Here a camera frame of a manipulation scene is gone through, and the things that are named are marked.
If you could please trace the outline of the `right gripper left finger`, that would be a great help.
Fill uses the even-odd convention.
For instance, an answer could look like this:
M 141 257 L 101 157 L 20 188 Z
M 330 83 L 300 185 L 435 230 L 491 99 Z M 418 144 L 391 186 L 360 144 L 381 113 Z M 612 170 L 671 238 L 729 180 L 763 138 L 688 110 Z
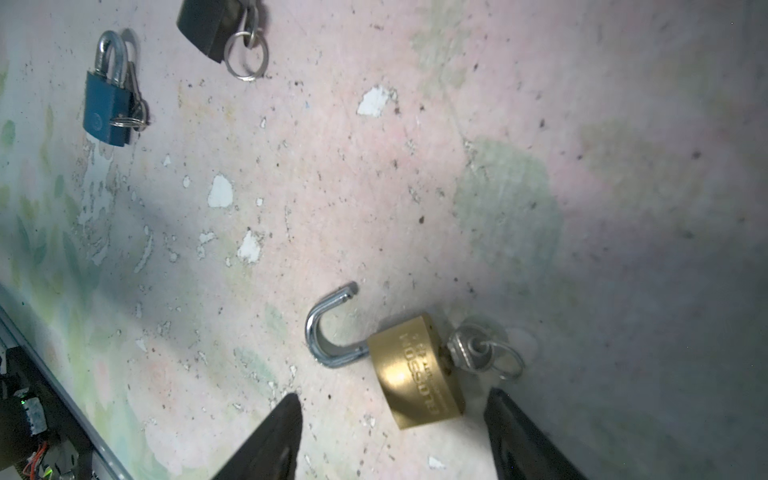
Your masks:
M 294 479 L 302 427 L 299 396 L 289 393 L 213 479 Z

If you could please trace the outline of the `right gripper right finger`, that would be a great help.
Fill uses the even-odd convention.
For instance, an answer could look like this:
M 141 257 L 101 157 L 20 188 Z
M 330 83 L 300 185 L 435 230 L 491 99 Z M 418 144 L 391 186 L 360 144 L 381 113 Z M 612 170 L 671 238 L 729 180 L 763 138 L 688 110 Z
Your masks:
M 586 479 L 502 389 L 490 389 L 483 418 L 499 479 Z

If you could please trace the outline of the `large brass padlock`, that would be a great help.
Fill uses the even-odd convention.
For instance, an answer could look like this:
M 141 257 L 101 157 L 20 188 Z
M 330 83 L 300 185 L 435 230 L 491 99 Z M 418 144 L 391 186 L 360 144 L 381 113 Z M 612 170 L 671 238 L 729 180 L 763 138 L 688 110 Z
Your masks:
M 348 283 L 309 311 L 305 341 L 315 360 L 337 369 L 369 358 L 391 414 L 401 430 L 452 420 L 465 413 L 459 374 L 493 371 L 515 380 L 526 368 L 523 356 L 483 325 L 466 321 L 442 338 L 433 318 L 418 314 L 365 340 L 337 345 L 321 332 L 321 319 L 358 293 Z

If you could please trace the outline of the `blue padlock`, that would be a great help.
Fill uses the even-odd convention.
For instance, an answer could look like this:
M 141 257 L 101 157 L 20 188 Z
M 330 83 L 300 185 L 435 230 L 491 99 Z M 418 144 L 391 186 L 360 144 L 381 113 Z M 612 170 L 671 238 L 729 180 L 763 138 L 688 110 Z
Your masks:
M 141 132 L 148 124 L 148 106 L 127 43 L 107 30 L 98 40 L 94 65 L 86 76 L 83 128 L 100 142 L 124 147 L 132 131 Z

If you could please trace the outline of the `black padlock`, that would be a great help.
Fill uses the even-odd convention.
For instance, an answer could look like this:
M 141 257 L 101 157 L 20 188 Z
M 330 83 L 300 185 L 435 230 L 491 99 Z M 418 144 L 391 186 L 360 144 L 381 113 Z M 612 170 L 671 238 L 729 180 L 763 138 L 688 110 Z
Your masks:
M 184 0 L 176 25 L 184 37 L 207 58 L 224 63 L 228 72 L 243 82 L 262 78 L 269 64 L 264 27 L 267 13 L 262 1 Z M 248 50 L 259 47 L 262 63 L 256 71 L 239 74 L 230 63 L 237 40 Z

